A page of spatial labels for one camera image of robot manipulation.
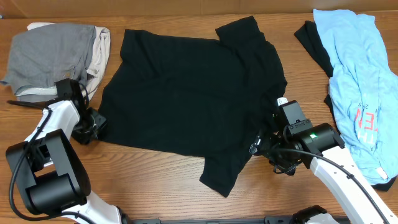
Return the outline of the black t-shirt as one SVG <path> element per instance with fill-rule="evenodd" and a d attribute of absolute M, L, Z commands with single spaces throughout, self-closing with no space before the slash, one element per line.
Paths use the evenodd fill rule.
<path fill-rule="evenodd" d="M 100 139 L 203 157 L 200 181 L 228 196 L 255 141 L 277 131 L 287 81 L 275 47 L 252 16 L 217 28 L 217 39 L 127 30 L 121 65 L 106 85 Z"/>

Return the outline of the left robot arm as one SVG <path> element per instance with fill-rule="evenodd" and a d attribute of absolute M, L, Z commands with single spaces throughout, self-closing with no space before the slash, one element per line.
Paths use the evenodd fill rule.
<path fill-rule="evenodd" d="M 70 143 L 70 138 L 80 144 L 97 139 L 106 119 L 88 106 L 88 91 L 78 81 L 66 78 L 55 87 L 57 97 L 49 101 L 9 101 L 43 114 L 31 135 L 6 150 L 12 211 L 31 222 L 65 217 L 77 223 L 131 223 L 119 207 L 92 191 Z"/>

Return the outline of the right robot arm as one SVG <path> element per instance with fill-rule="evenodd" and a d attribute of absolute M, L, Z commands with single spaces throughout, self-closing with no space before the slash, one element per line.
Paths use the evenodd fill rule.
<path fill-rule="evenodd" d="M 303 114 L 274 118 L 279 131 L 271 136 L 259 132 L 251 154 L 267 158 L 276 174 L 293 175 L 303 164 L 329 189 L 351 223 L 397 223 L 329 124 L 313 126 Z"/>

